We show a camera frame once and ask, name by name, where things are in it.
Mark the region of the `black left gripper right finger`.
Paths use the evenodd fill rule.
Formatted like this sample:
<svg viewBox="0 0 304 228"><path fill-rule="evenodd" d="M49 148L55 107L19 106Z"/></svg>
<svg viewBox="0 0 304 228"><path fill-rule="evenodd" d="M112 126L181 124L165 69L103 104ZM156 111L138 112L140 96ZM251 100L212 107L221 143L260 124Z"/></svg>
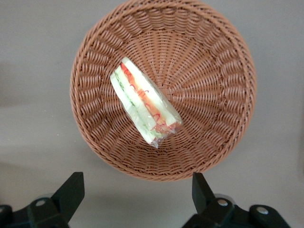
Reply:
<svg viewBox="0 0 304 228"><path fill-rule="evenodd" d="M193 173L192 199L197 213L184 228L289 228L277 210L266 205L252 205L248 211L227 197L217 197L202 173Z"/></svg>

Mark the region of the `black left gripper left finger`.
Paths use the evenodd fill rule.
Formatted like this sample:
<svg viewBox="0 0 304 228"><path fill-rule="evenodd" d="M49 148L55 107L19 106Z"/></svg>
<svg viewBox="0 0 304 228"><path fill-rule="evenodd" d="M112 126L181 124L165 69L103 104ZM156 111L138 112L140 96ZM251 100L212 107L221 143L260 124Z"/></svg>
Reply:
<svg viewBox="0 0 304 228"><path fill-rule="evenodd" d="M41 197L13 211L0 206L2 228L68 228L85 196L84 174L74 172L51 197Z"/></svg>

